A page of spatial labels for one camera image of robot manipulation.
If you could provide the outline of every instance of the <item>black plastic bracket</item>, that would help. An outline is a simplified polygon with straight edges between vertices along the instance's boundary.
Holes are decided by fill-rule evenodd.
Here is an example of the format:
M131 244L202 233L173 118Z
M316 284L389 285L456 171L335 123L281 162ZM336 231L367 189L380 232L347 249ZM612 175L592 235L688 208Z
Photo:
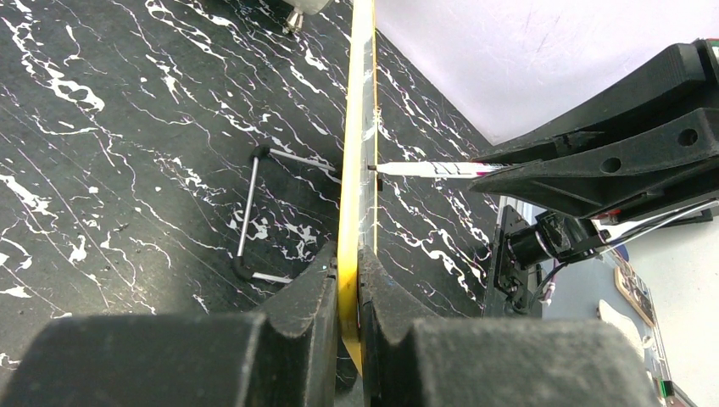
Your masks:
M519 263L510 257L509 240L507 237L520 231L529 224L511 206L502 210L502 219L494 232L492 263L489 267L487 293L483 316L531 316L542 317L542 307L534 307L527 315L517 313L514 309L526 310L532 296L529 270L523 270Z

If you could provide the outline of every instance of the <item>gray wall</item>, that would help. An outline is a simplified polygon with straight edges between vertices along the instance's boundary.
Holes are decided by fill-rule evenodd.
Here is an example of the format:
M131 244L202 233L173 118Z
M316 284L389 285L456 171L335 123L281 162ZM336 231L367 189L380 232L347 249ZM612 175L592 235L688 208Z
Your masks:
M654 231L627 244L651 288L672 376L698 405L719 405L719 220Z

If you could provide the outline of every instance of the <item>metal rod stand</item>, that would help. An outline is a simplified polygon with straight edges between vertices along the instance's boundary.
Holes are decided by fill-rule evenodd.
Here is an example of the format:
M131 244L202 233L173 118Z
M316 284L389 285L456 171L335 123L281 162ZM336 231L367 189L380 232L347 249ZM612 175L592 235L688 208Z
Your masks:
M250 279L260 279L265 280L266 282L280 282L283 284L289 284L292 282L291 278L285 278L285 277L279 277L279 276L271 276L269 274L264 273L253 273L251 270L247 269L244 264L244 258L242 256L242 253L245 249L245 242L247 241L247 229L249 227L249 216L250 212L252 211L252 200L254 198L254 187L257 184L257 173L259 171L259 162L261 159L269 156L270 154L284 157L286 159L293 159L295 161L298 161L299 163L313 165L317 168L322 168L323 170L328 170L330 172L337 172L337 170L332 167L331 165L322 164L317 161L313 161L311 159L304 159L302 157L298 157L296 155L285 153L280 150L275 150L274 148L270 148L266 145L259 145L257 146L253 152L250 154L250 157L252 158L252 175L250 176L249 180L249 191L248 191L248 198L247 198L247 204L245 205L245 211L242 217L242 231L240 231L240 244L237 247L237 253L235 255L235 259L233 261L233 268L235 269L235 274L242 278L243 280L250 280Z

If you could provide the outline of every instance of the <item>white marker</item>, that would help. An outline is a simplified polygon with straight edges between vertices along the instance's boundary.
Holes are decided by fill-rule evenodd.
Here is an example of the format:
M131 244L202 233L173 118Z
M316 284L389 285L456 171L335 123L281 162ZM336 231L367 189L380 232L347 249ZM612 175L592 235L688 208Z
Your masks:
M367 165L368 170L388 176L419 176L422 178L477 178L509 167L504 164L483 163L385 163Z

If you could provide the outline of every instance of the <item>yellow edge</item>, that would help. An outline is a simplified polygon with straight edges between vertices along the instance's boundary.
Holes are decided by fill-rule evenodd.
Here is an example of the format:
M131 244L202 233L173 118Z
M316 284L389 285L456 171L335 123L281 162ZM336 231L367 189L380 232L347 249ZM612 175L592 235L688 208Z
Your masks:
M371 35L374 45L374 10L373 0L355 0L354 2L352 40L349 49L347 121L344 133L339 233L337 238L337 313L340 321L340 332L344 346L347 348L355 366L357 366L360 375L362 374L362 353L357 322L357 254L360 243L360 196L358 189L362 170L362 158L360 155L362 147L362 98L354 97L353 90L361 90L363 86L364 64L357 64L356 61L361 61L364 58L364 44L361 42L366 38L366 30L369 27L362 24L362 21L368 18L371 18L372 21Z

